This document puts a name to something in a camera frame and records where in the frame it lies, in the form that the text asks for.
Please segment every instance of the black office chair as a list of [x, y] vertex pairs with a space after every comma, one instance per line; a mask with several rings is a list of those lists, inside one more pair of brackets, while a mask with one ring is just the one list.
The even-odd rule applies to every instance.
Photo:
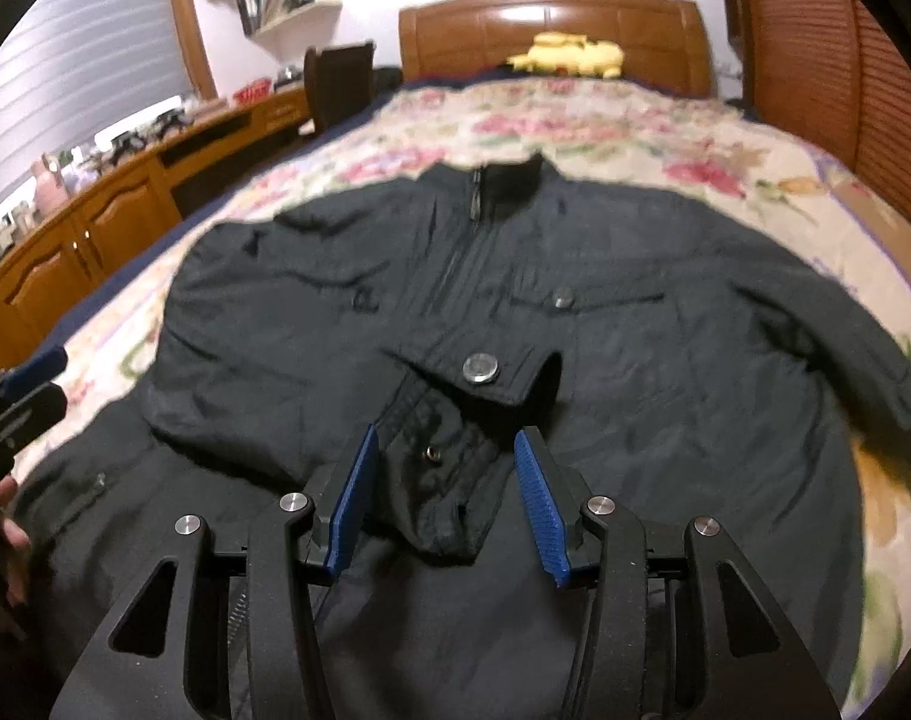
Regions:
[[305, 52], [305, 96], [315, 134], [361, 113], [374, 95], [372, 60], [376, 44], [342, 46]]

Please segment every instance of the window blind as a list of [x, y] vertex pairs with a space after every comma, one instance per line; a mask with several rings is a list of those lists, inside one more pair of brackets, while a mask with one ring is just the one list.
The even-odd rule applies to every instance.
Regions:
[[0, 47], [0, 200], [41, 153], [190, 89], [170, 0], [37, 0]]

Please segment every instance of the human hand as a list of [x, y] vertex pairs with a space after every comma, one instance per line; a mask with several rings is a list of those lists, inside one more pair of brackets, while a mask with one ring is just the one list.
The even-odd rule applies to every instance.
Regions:
[[12, 607], [24, 604], [28, 597], [28, 554], [31, 546], [25, 531], [2, 513], [2, 509], [15, 498], [18, 489], [19, 485], [11, 476], [0, 482], [0, 534], [7, 547], [4, 558], [6, 599]]

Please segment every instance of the yellow stuffed toy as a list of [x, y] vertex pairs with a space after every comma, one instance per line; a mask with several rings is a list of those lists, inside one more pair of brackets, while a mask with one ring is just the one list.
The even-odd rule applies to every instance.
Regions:
[[510, 56], [513, 70], [555, 73], [564, 70], [570, 76], [601, 76], [617, 79], [622, 75], [625, 52], [606, 40], [591, 41], [585, 35], [564, 32], [540, 32], [532, 40], [529, 53]]

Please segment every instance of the finger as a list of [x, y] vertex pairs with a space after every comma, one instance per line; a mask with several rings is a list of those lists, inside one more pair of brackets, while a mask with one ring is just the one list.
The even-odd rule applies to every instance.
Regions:
[[17, 526], [15, 522], [12, 522], [11, 519], [3, 520], [2, 533], [5, 536], [5, 540], [9, 542], [16, 552], [25, 552], [31, 545], [28, 533], [25, 533], [25, 531]]
[[0, 482], [0, 506], [8, 506], [12, 503], [12, 499], [16, 497], [18, 491], [19, 483], [11, 476], [6, 476]]
[[28, 601], [28, 560], [25, 555], [11, 553], [6, 571], [6, 579], [9, 583], [9, 591], [6, 593], [6, 600], [12, 607]]
[[6, 579], [9, 584], [7, 600], [10, 605], [24, 604], [28, 600], [28, 557], [30, 541], [27, 533], [11, 519], [2, 522], [2, 532], [12, 545], [6, 559]]

